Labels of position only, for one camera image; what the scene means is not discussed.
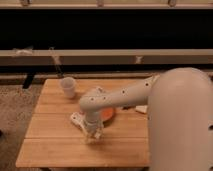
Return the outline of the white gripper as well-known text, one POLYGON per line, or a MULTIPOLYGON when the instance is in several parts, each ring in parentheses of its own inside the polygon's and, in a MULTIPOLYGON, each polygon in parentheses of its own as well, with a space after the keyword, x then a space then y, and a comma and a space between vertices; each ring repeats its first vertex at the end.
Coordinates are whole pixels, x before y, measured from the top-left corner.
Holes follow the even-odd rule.
POLYGON ((101 118, 100 112, 90 112, 86 113, 84 116, 84 126, 86 129, 85 134, 85 142, 91 141, 91 134, 95 133, 95 138, 100 139, 103 134, 103 122, 101 118))

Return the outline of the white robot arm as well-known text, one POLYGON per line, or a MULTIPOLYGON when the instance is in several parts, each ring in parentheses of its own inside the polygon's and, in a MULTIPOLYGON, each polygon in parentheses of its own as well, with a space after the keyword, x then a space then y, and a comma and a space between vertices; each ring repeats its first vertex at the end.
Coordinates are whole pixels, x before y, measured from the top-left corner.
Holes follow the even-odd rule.
POLYGON ((105 107, 148 105, 150 171, 213 167, 213 82, 195 68, 176 68, 114 92, 79 100, 86 115, 105 107))

